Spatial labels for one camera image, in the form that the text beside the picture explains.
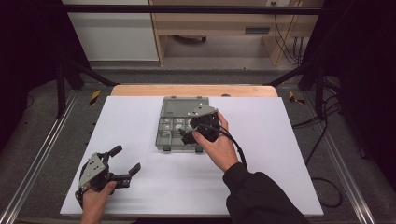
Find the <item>black pole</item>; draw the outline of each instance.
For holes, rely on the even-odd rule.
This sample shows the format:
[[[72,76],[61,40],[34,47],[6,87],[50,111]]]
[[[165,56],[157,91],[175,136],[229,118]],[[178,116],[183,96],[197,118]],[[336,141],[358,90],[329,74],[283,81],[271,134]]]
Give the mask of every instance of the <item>black pole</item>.
[[[64,74],[62,71],[62,63],[56,69],[56,85],[58,91],[58,115],[56,118],[60,118],[64,110],[66,109],[66,95],[64,92]]]
[[[332,15],[335,8],[321,7],[243,7],[243,6],[146,6],[146,5],[46,5],[50,10],[87,13],[204,13],[204,14],[276,14]]]
[[[87,68],[87,67],[85,67],[85,66],[83,66],[83,65],[81,65],[79,63],[76,63],[75,61],[69,60],[69,63],[70,63],[71,66],[76,68],[78,71],[81,71],[81,72],[85,73],[86,75],[88,75],[88,76],[100,81],[101,83],[107,85],[108,87],[114,87],[114,86],[120,85],[120,83],[110,81],[107,78],[102,77],[99,74],[93,72],[91,70],[91,68]]]
[[[307,69],[309,69],[312,66],[312,62],[306,62],[301,64],[300,66],[298,66],[297,68],[289,71],[286,75],[283,75],[282,77],[279,77],[277,79],[275,79],[274,81],[267,83],[267,84],[262,84],[264,86],[273,86],[276,87],[280,84],[282,84],[283,82],[289,80],[292,77],[298,76],[303,74]]]
[[[319,65],[317,67],[317,89],[315,94],[315,110],[320,119],[323,119],[323,82],[324,82],[324,71],[323,68]]]

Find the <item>person's arm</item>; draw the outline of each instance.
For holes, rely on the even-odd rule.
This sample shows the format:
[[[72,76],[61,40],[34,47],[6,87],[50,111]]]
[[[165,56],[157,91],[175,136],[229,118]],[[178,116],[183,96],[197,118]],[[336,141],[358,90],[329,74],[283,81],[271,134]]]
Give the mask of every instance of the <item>person's arm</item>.
[[[221,127],[228,130],[227,120],[218,113]],[[309,223],[271,178],[250,173],[238,161],[228,137],[220,134],[212,143],[198,132],[193,136],[224,172],[224,183],[231,192],[226,205],[233,223]]]
[[[84,192],[82,195],[81,224],[99,224],[102,221],[107,197],[116,185],[116,182],[111,181],[100,192],[96,192],[93,189],[88,189]]]
[[[238,162],[223,177],[230,190],[227,208],[233,223],[309,223],[285,192],[263,173]]]

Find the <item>black background curtain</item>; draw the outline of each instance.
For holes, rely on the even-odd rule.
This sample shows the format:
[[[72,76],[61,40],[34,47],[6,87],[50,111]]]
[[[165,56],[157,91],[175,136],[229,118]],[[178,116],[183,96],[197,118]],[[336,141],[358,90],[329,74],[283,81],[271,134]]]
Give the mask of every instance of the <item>black background curtain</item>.
[[[347,9],[350,2],[327,0],[325,7]],[[305,62],[315,60],[341,14],[318,18]],[[361,148],[396,190],[396,1],[355,0],[322,47],[320,65],[325,76],[340,79],[339,99]]]
[[[55,79],[60,62],[90,67],[67,13],[46,9],[49,3],[62,1],[0,2],[0,150],[21,119],[28,92]],[[65,71],[79,77],[73,68]]]

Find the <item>gray tray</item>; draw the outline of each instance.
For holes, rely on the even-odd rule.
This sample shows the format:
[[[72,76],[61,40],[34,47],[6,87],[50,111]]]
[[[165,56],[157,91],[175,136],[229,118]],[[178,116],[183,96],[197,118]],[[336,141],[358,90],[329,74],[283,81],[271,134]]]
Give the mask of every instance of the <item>gray tray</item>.
[[[199,105],[209,105],[207,97],[164,97],[158,122],[155,145],[163,151],[195,151],[202,152],[197,144],[184,145],[178,129],[192,131],[191,118],[188,116]]]

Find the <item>handheld controller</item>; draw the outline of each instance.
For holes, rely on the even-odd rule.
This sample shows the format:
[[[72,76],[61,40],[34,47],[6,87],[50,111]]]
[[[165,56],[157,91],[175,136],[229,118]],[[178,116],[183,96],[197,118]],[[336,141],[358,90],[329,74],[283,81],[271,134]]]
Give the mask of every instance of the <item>handheld controller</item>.
[[[204,138],[210,142],[216,141],[219,137],[220,122],[218,110],[209,105],[200,105],[192,110],[189,114],[191,117],[190,126],[199,132]],[[184,145],[197,144],[192,131],[186,132],[179,129],[182,136],[181,141]]]

